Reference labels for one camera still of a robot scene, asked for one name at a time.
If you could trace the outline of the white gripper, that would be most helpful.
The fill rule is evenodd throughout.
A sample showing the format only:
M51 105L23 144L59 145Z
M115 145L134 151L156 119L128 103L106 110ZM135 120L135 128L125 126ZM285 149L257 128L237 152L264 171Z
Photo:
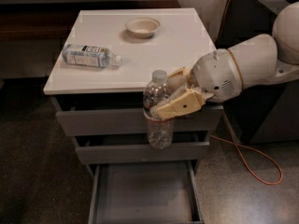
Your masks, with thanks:
M242 92L241 76L226 49L202 56L192 70L190 67L179 68L168 76L167 82L173 93L149 110L155 119L188 115L200 110L205 99L223 103ZM188 88L192 83L199 88Z

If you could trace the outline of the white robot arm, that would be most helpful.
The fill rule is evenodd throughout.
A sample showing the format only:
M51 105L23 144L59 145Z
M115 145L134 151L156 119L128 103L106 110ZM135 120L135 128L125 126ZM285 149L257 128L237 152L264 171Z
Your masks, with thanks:
M173 90L154 105L155 119L196 112L207 102L222 103L244 89L296 80L299 71L299 2L280 11L271 35L261 34L228 49L201 57L193 67L168 76Z

